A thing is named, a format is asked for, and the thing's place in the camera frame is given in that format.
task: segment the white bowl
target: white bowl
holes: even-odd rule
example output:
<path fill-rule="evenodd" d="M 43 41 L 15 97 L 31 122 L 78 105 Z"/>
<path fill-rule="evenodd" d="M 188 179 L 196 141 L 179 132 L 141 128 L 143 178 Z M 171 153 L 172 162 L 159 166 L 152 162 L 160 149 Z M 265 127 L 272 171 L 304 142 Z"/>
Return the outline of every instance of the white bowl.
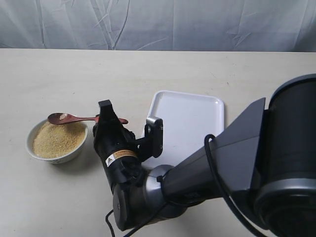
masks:
<path fill-rule="evenodd" d="M 83 145 L 85 143 L 85 140 L 87 138 L 88 135 L 88 127 L 87 125 L 82 122 L 82 124 L 85 127 L 85 136 L 83 141 L 80 143 L 80 145 L 74 149 L 73 151 L 69 152 L 68 154 L 62 156 L 62 157 L 57 157 L 57 158 L 43 158 L 43 157 L 39 157 L 37 155 L 35 155 L 35 153 L 33 152 L 33 141 L 35 139 L 35 136 L 38 132 L 38 130 L 43 126 L 43 124 L 46 122 L 47 120 L 43 120 L 42 122 L 38 123 L 35 127 L 33 127 L 33 129 L 30 131 L 27 139 L 26 139 L 26 150 L 28 151 L 28 153 L 33 156 L 36 159 L 41 159 L 41 160 L 45 160 L 48 161 L 52 164 L 61 164 L 61 163 L 65 163 L 68 162 L 70 160 L 72 160 L 73 158 L 77 157 L 83 149 Z"/>

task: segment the white cloth backdrop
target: white cloth backdrop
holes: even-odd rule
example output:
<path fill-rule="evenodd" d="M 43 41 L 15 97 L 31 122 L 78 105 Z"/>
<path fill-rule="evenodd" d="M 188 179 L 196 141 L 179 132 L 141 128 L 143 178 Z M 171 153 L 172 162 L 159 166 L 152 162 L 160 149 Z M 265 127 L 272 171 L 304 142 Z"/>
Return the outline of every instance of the white cloth backdrop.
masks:
<path fill-rule="evenodd" d="M 316 51 L 316 0 L 0 0 L 0 47 Z"/>

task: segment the table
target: table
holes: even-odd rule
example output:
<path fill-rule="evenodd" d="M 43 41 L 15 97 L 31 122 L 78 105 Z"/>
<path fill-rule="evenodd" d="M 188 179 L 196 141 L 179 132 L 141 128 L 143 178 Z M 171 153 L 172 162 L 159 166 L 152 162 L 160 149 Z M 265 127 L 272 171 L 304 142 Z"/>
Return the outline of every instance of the table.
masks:
<path fill-rule="evenodd" d="M 0 49 L 0 236 L 110 236 L 104 219 L 112 195 L 91 133 L 81 156 L 66 164 L 26 152 L 27 133 L 51 112 L 93 116 L 98 101 L 111 99 L 140 136 L 154 93 L 167 89 L 221 98 L 229 124 L 285 81 L 315 73 L 315 61 L 316 53 Z M 251 234 L 217 199 L 135 236 Z"/>

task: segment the plastic tray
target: plastic tray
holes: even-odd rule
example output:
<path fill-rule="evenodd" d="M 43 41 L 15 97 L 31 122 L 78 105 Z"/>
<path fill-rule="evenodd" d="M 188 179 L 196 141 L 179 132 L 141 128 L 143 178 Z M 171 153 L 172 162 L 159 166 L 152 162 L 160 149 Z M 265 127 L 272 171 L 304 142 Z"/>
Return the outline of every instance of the plastic tray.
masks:
<path fill-rule="evenodd" d="M 224 103 L 213 96 L 159 91 L 148 116 L 163 119 L 163 152 L 143 163 L 148 169 L 161 164 L 176 166 L 201 148 L 204 138 L 224 130 Z"/>

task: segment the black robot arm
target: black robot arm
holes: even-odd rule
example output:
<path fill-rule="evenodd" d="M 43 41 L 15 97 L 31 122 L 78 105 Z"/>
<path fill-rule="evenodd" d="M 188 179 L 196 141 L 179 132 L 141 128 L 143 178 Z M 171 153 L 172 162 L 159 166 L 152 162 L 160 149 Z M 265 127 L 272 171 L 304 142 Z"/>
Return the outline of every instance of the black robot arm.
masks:
<path fill-rule="evenodd" d="M 264 98 L 253 102 L 175 167 L 141 165 L 162 152 L 161 119 L 148 118 L 145 137 L 136 140 L 110 101 L 99 105 L 94 149 L 113 193 L 118 228 L 134 228 L 126 236 L 213 198 L 224 198 L 256 236 L 264 235 L 244 216 L 280 237 L 316 236 L 316 75 L 281 86 L 266 110 Z"/>

